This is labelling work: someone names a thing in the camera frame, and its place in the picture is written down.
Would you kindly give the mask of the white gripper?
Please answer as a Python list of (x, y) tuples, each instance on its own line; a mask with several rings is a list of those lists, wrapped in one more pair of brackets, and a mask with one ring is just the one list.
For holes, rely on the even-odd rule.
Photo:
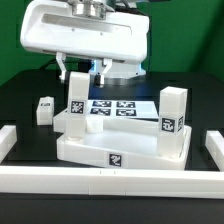
[(66, 54), (102, 60), (94, 86), (102, 88), (112, 60), (139, 64), (147, 55), (149, 18), (108, 12), (104, 20), (72, 14), (72, 6), (55, 0), (33, 0), (27, 7), (20, 34), (22, 46), (34, 52), (56, 54), (61, 81), (68, 81)]

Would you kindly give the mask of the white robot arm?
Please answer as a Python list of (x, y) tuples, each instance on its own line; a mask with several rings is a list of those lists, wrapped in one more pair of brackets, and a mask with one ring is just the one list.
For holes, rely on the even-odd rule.
[(146, 75), (150, 20), (131, 11), (119, 12), (137, 0), (32, 0), (20, 34), (22, 46), (52, 54), (65, 79), (68, 57), (90, 60), (89, 73), (98, 85), (124, 85)]

